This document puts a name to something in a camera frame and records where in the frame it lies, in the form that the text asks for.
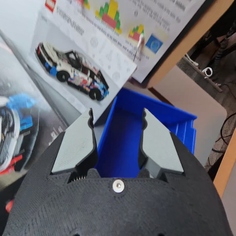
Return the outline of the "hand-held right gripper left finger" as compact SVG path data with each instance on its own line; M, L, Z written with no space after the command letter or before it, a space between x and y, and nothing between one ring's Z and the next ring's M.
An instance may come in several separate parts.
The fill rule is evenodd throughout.
M88 108L64 132L52 174L75 172L87 174L98 161L93 125L93 110Z

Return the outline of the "small red piece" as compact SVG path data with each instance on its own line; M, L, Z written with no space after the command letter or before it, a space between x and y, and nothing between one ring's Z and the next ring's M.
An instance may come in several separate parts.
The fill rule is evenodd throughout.
M14 199L9 200L9 201L6 203L5 210L6 210L6 212L7 212L8 214L9 214L10 211L11 211L13 202L14 202Z

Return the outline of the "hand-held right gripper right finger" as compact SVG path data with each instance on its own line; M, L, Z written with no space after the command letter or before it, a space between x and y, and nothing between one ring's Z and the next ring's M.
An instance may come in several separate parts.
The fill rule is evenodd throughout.
M153 179L160 179L163 173L182 175L184 170L170 131L146 108L142 122L139 169L147 170Z

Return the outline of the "dark car picture set box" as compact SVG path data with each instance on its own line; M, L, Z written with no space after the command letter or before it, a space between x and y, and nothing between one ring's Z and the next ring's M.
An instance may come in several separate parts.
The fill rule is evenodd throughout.
M0 32L0 176L30 169L81 115L12 46Z

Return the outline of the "tan wooden table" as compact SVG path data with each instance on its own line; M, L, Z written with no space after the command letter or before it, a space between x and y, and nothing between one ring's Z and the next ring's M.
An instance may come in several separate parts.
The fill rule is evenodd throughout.
M230 8L234 0L206 0L142 82L156 85Z

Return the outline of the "blue plastic bin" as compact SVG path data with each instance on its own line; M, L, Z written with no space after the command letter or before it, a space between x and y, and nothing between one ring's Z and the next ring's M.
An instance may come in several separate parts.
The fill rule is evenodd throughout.
M143 109L148 109L194 155L197 116L133 90L122 88L114 99L98 144L96 169L101 177L135 178Z

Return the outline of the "car instruction booklet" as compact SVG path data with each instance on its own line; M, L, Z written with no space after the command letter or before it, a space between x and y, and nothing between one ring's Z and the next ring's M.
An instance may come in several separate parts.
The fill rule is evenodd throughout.
M44 0L31 54L43 81L80 114L92 108L96 122L137 65L81 16L77 6Z

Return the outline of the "white sheet with brick pictures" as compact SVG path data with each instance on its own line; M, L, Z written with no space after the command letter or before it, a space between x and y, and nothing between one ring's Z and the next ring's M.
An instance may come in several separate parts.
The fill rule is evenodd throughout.
M79 0L78 12L137 64L133 78L148 76L204 0Z

